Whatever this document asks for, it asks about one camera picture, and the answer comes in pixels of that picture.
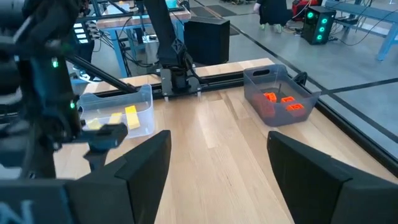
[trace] green led light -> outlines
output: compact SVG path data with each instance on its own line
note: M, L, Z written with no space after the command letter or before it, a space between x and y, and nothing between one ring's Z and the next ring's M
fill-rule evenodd
M58 64L57 61L54 61L54 62L52 62L52 66L53 66L54 68L58 68L59 64Z

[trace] yellow block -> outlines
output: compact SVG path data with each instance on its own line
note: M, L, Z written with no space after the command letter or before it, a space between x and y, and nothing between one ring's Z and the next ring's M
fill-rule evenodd
M108 124L119 124L122 120L122 113L113 113Z
M102 127L102 124L96 118L87 121L86 124L90 130L99 130Z
M132 105L124 109L126 111L127 124L129 129L139 128L139 120L137 115L136 106Z

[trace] plastic container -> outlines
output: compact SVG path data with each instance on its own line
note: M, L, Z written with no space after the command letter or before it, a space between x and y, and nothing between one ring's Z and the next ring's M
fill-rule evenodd
M83 109L83 130L99 129L104 124L124 123L134 138L152 134L155 129L152 87L143 85L137 93L99 98L92 93L80 96L78 106Z
M296 84L284 65L251 68L243 73L244 97L271 127L305 121L320 96L320 92L311 94Z
M177 0L166 0L166 5L169 9L177 7Z

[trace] wooden table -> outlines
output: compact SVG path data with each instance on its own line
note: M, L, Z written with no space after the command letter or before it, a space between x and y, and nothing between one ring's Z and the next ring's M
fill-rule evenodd
M134 7L134 1L121 1L121 2L116 2L116 4L119 4L119 5L120 4L129 4L130 8ZM103 13L103 16L110 15L110 14L112 14L112 13L110 13L108 10L105 10L105 12ZM190 12L187 9L185 9L184 11L180 11L180 12L171 12L170 18L174 24L178 39L183 41L184 40L184 23L188 22L191 19ZM152 23L151 23L148 15L144 15L142 17L142 23L146 27L152 26ZM131 56L133 58L136 58L136 47L134 47L134 41L133 41L134 36L132 34L132 30L140 29L142 27L141 18L139 16L133 16L132 18L122 17L122 18L117 18L117 19L102 19L97 22L97 27L101 30L109 32L109 34L111 35L111 40L113 43L114 51L116 53L116 58L118 60L119 68L121 71L121 77L126 78L127 77L127 69L124 64L122 51L119 46L118 31L120 31L120 30L126 31L127 37L129 39Z
M265 58L197 68L201 76L269 65ZM134 85L159 82L155 76L124 79ZM89 84L86 92L112 89ZM293 223L269 162L270 130L280 131L347 164L398 183L318 110L306 122L270 128L244 99L243 88L154 101L156 131L172 132L172 158L156 223ZM125 140L109 153L111 162L145 138ZM88 146L66 146L55 155L59 177L89 173L82 158Z

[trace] concrete floor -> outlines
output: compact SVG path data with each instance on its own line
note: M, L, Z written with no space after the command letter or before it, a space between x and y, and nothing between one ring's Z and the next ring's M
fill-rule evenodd
M386 59L382 62L376 60L376 55L382 44L383 38L375 35L368 35L360 44L349 47L340 41L329 42L326 45L309 45L304 39L294 36L291 33L283 32L276 34L270 28L259 29L258 16L252 14L253 2L247 5L235 6L217 0L198 0L198 2L209 6L220 4L233 11L237 16L225 17L231 24L242 32L259 42L268 51L278 55L273 57L268 51L260 48L250 38L239 34L231 36L229 61L237 62L268 57L275 63L283 63L285 60L305 71L314 80L314 83L307 83L312 91L334 90L347 86L357 86L382 80L398 77L398 47L390 49ZM288 0L288 7L291 7L291 0ZM398 4L388 4L389 0L375 0L373 7L388 10L398 9ZM190 1L191 7L201 6L196 1ZM377 21L367 19L365 23L375 24ZM377 25L380 28L388 29L390 24L381 22ZM352 30L345 39L348 44L361 40L366 33ZM143 61L153 61L156 53L156 44L147 46L149 56ZM93 55L93 64L104 71L119 77L119 68L113 50L104 44L101 50ZM137 69L131 65L135 74L147 73L143 69ZM329 104L335 111L343 115L353 125L357 126L363 133L384 147L389 154L398 159L398 96L396 89L398 83L379 85L359 90L350 90L334 95L323 95L321 100Z

